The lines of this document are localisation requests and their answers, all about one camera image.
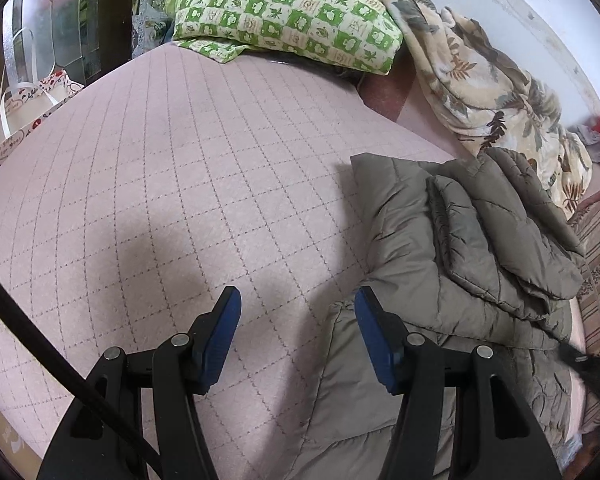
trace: pillow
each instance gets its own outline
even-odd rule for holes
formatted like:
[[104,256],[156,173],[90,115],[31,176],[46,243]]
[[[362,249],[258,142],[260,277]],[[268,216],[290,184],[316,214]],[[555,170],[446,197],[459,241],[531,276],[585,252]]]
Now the pillow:
[[[586,250],[589,267],[578,292],[587,352],[600,355],[600,202],[577,212],[570,221]],[[600,402],[587,393],[581,432],[589,433],[600,425]]]
[[165,12],[176,44],[220,63],[256,47],[385,75],[402,42],[379,0],[166,0]]

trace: blanket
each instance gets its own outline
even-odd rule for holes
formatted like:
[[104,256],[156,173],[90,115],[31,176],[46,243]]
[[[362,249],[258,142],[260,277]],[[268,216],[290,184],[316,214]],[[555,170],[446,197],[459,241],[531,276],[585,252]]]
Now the blanket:
[[[570,418],[570,375],[555,357],[582,284],[580,242],[525,157],[351,159],[368,229],[363,285],[444,348],[488,344],[515,378],[552,449]],[[378,383],[349,298],[331,309],[310,416],[272,479],[378,477],[401,397]],[[445,391],[436,475],[448,472],[454,391]]]
[[380,0],[402,31],[438,119],[476,155],[490,146],[524,153],[567,216],[591,180],[578,136],[560,124],[557,94],[494,48],[476,20],[431,0]]

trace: striped fabric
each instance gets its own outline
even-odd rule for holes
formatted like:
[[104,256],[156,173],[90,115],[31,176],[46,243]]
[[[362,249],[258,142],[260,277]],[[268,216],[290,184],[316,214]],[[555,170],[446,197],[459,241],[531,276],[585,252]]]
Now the striped fabric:
[[[600,202],[577,213],[572,226],[587,251],[588,275],[578,293],[587,352],[600,355]],[[600,424],[600,402],[587,393],[581,431],[589,433]]]

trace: quilted mattress cover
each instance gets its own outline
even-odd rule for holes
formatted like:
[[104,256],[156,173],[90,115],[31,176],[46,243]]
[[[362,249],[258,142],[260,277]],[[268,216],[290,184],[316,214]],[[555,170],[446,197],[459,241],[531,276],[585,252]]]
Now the quilted mattress cover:
[[[232,349],[196,405],[219,477],[264,478],[301,424],[328,305],[365,272],[361,152],[450,158],[330,76],[156,48],[0,168],[0,281],[84,376],[109,346],[153,348],[237,286]],[[0,410],[41,456],[71,400],[0,322]]]

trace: black cable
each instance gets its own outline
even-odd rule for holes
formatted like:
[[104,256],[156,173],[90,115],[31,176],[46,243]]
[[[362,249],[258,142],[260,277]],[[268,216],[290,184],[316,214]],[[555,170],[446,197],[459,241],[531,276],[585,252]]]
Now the black cable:
[[160,455],[113,407],[60,355],[0,284],[0,319],[40,364],[93,413],[126,440],[162,477]]

